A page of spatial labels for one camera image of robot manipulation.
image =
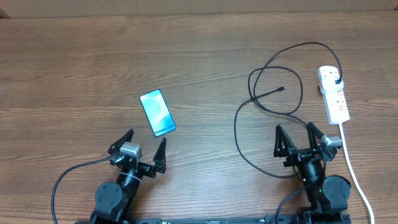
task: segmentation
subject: white power strip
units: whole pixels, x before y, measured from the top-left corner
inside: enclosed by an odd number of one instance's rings
[[[338,124],[340,128],[341,140],[343,141],[344,155],[346,157],[347,166],[351,176],[353,177],[356,188],[364,200],[371,218],[371,224],[374,224],[374,215],[370,203],[366,199],[365,194],[356,180],[354,170],[351,166],[348,157],[346,139],[343,132],[343,123],[349,120],[347,102],[344,97],[343,87],[344,83],[336,84],[335,80],[339,79],[340,75],[338,69],[332,66],[322,66],[318,69],[319,88],[322,92],[323,102],[325,103],[326,115],[328,116],[329,124]]]
[[[319,88],[325,102],[326,115],[329,124],[344,123],[349,120],[347,102],[344,97],[344,82],[336,84],[339,79],[338,69],[332,66],[322,66],[318,69]]]

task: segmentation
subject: black cable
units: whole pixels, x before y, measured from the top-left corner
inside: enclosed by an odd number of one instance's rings
[[[268,93],[261,94],[261,95],[257,96],[257,98],[261,98],[261,97],[263,97],[263,96],[267,96],[267,95],[270,95],[270,94],[275,93],[275,92],[277,92],[277,91],[283,91],[283,90],[285,90],[285,87],[279,87],[278,89],[276,89],[276,90],[274,90],[274,91],[270,91],[270,92],[268,92]],[[248,164],[250,164],[251,166],[253,166],[254,168],[256,168],[258,171],[260,171],[260,172],[262,172],[262,173],[264,173],[264,174],[267,174],[267,175],[269,175],[269,176],[271,176],[271,177],[276,177],[276,178],[282,178],[282,179],[284,179],[284,178],[291,178],[291,177],[296,176],[296,174],[282,176],[282,175],[275,175],[275,174],[268,173],[268,172],[266,172],[266,171],[264,171],[264,170],[258,168],[256,165],[254,165],[254,164],[251,163],[250,161],[248,161],[248,159],[246,159],[245,156],[242,154],[241,149],[239,148],[239,145],[238,145],[238,139],[237,139],[237,137],[236,137],[236,120],[237,120],[237,118],[238,118],[238,113],[239,113],[239,111],[242,109],[242,107],[243,107],[244,105],[250,103],[250,102],[252,102],[252,99],[246,100],[244,103],[242,103],[241,106],[240,106],[240,107],[238,108],[238,110],[236,111],[236,114],[235,114],[234,135],[235,135],[235,144],[236,144],[236,148],[238,148],[238,152],[240,153],[240,155],[242,156],[242,158],[243,158]]]
[[[297,195],[298,193],[300,193],[301,191],[303,191],[303,190],[305,190],[305,189],[307,189],[307,188],[309,188],[309,187],[311,187],[312,185],[310,185],[310,184],[308,184],[308,185],[306,185],[306,186],[304,186],[304,187],[302,187],[302,188],[300,188],[300,189],[298,189],[298,190],[296,190],[296,191],[294,191],[293,193],[291,193],[290,195],[288,195],[280,204],[279,204],[279,207],[278,207],[278,209],[276,210],[276,212],[275,212],[275,224],[278,224],[278,216],[279,216],[279,212],[280,212],[280,209],[282,208],[282,206],[284,205],[284,203],[286,202],[286,201],[288,201],[291,197],[293,197],[294,195]]]
[[[97,161],[91,161],[91,162],[86,162],[84,164],[79,164],[79,165],[75,165],[69,169],[67,169],[57,180],[57,182],[54,185],[54,188],[52,190],[52,195],[51,195],[51,214],[52,214],[52,220],[54,221],[54,224],[58,224],[57,218],[55,217],[55,209],[54,209],[54,201],[55,201],[55,191],[57,190],[58,184],[61,182],[63,176],[65,176],[67,173],[69,173],[70,171],[79,168],[79,167],[84,167],[84,166],[88,166],[88,165],[92,165],[92,164],[96,164],[99,162],[104,162],[107,161],[112,155],[105,157],[103,159],[98,159]]]
[[[237,140],[237,138],[236,138],[236,119],[237,119],[237,117],[238,117],[238,113],[239,113],[239,111],[241,110],[241,108],[242,108],[243,106],[245,106],[246,104],[248,104],[248,103],[250,103],[250,102],[253,101],[254,104],[256,104],[260,109],[262,109],[262,110],[264,110],[264,111],[266,111],[266,112],[274,113],[274,114],[279,114],[279,115],[285,115],[285,116],[291,117],[291,118],[293,118],[293,119],[296,119],[297,121],[300,121],[300,122],[301,122],[302,124],[304,124],[305,126],[307,125],[306,122],[304,122],[304,121],[302,121],[300,118],[298,118],[298,117],[292,115],[292,113],[296,112],[296,111],[299,109],[299,107],[300,107],[300,105],[301,105],[301,103],[302,103],[302,100],[303,100],[303,83],[302,83],[302,81],[301,81],[300,76],[297,74],[297,72],[295,72],[294,70],[292,70],[292,69],[290,69],[290,68],[287,68],[287,67],[282,67],[282,66],[268,66],[268,65],[276,58],[276,56],[279,55],[280,53],[282,53],[282,52],[284,52],[284,51],[286,51],[286,50],[288,50],[288,49],[292,49],[292,48],[294,48],[294,47],[298,47],[298,46],[301,46],[301,45],[307,45],[307,44],[317,44],[317,45],[324,46],[324,47],[326,47],[326,48],[333,54],[333,56],[335,57],[335,59],[336,59],[336,61],[337,61],[337,64],[338,64],[338,66],[339,66],[339,69],[340,69],[340,78],[339,78],[338,80],[336,80],[336,84],[339,84],[339,83],[341,82],[342,78],[343,78],[343,70],[341,69],[341,64],[340,64],[340,61],[338,60],[337,55],[334,53],[334,51],[332,51],[331,48],[329,48],[327,45],[325,45],[325,44],[323,44],[323,43],[319,43],[319,42],[306,42],[306,43],[302,43],[302,44],[296,44],[296,45],[287,47],[287,48],[285,48],[285,49],[283,49],[283,50],[277,52],[274,56],[271,57],[271,59],[268,60],[268,62],[267,62],[262,68],[257,68],[257,69],[253,70],[253,71],[250,73],[249,78],[248,78],[248,89],[249,89],[249,94],[250,94],[250,100],[247,100],[247,101],[245,101],[244,103],[242,103],[241,106],[240,106],[240,107],[238,108],[238,110],[236,111],[236,114],[235,114],[234,135],[235,135],[235,144],[236,144],[236,147],[238,148],[238,152],[240,153],[240,155],[242,156],[242,158],[243,158],[248,164],[250,164],[251,166],[253,166],[253,167],[256,168],[257,170],[259,170],[260,172],[265,173],[265,174],[267,174],[267,175],[269,175],[269,176],[271,176],[271,177],[277,177],[277,178],[290,178],[290,177],[294,177],[294,176],[296,175],[298,178],[300,178],[300,177],[299,177],[299,174],[298,174],[297,171],[294,169],[294,167],[293,167],[293,171],[295,172],[295,175],[279,176],[279,175],[270,174],[270,173],[268,173],[268,172],[266,172],[266,171],[264,171],[264,170],[258,168],[257,166],[255,166],[255,165],[254,165],[253,163],[251,163],[250,161],[248,161],[248,160],[243,156],[243,154],[242,154],[242,152],[241,152],[241,150],[240,150],[240,148],[239,148],[239,146],[238,146],[238,140]],[[269,95],[269,94],[271,94],[271,93],[275,93],[275,92],[277,92],[277,91],[282,91],[281,88],[283,88],[283,90],[285,89],[284,87],[280,87],[280,88],[278,88],[277,90],[274,90],[274,91],[272,91],[272,92],[269,92],[269,93],[265,93],[265,94],[261,94],[261,95],[259,95],[259,96],[256,96],[256,86],[257,86],[258,80],[259,80],[259,78],[260,78],[262,72],[263,72],[266,68],[279,68],[279,69],[284,69],[284,70],[288,70],[288,71],[292,72],[294,75],[296,75],[296,77],[298,78],[298,80],[299,80],[299,82],[300,82],[300,101],[299,101],[297,107],[296,107],[294,110],[292,110],[292,111],[290,111],[290,112],[286,112],[286,113],[281,113],[281,112],[277,112],[277,111],[270,110],[270,109],[266,108],[264,105],[262,105],[262,104],[259,102],[259,100],[258,100],[259,98],[261,98],[261,97],[263,97],[263,96],[266,96],[266,95]],[[251,87],[250,87],[250,78],[251,78],[252,74],[253,74],[254,72],[256,72],[256,71],[260,71],[260,72],[259,72],[259,74],[258,74],[258,76],[257,76],[257,78],[256,78],[255,83],[254,83],[254,86],[253,86],[253,93],[252,93],[252,90],[251,90]],[[324,164],[324,165],[323,165],[323,172],[325,173],[325,169],[326,169],[326,159],[325,159],[325,156],[323,156],[323,164]]]

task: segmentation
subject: white cable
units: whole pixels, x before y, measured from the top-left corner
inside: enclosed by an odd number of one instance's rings
[[[371,216],[371,224],[374,224],[374,216],[373,216],[373,210],[371,208],[370,203],[368,202],[368,200],[366,199],[365,194],[363,193],[363,191],[361,190],[361,187],[359,186],[358,181],[356,180],[355,174],[354,174],[354,170],[351,166],[351,163],[349,162],[349,157],[348,157],[348,152],[347,152],[347,145],[346,145],[346,139],[344,137],[344,132],[343,132],[343,125],[341,125],[341,123],[338,124],[338,127],[340,128],[340,134],[341,134],[341,140],[343,141],[343,150],[344,150],[344,155],[346,156],[346,161],[347,161],[347,166],[349,169],[349,172],[351,173],[351,176],[353,177],[354,183],[356,188],[358,189],[359,194],[361,195],[363,201],[365,202],[368,210],[369,210],[369,214]]]

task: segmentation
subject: wood grain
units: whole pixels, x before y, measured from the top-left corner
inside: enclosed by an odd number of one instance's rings
[[[160,88],[177,125],[167,134],[166,174],[144,179],[136,217],[261,217],[300,187],[246,164],[234,145],[233,119],[249,98],[249,72],[278,50],[307,41],[329,45],[343,66],[351,120],[344,124],[351,163],[377,223],[396,223],[398,210],[398,13],[332,12],[205,16],[135,16],[0,20],[0,223],[52,223],[50,194],[67,168],[106,156],[129,128],[150,162],[160,139],[139,96]],[[304,99],[296,115],[330,135],[316,70],[336,65],[320,46],[283,53],[273,63],[297,71]],[[269,70],[257,91],[286,90],[261,101],[273,110],[295,107],[300,91],[290,73]],[[254,105],[238,118],[244,154],[275,174],[290,174],[272,157],[275,126],[298,147],[304,128]],[[328,174],[351,180],[340,152]],[[74,170],[61,182],[60,223],[87,220],[94,192],[114,180],[108,163]],[[304,195],[282,209],[292,213]],[[368,213],[353,188],[353,223]]]

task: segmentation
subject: phone screen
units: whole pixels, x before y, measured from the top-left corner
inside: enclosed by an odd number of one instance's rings
[[[160,90],[142,95],[139,99],[156,137],[175,130],[172,115]]]

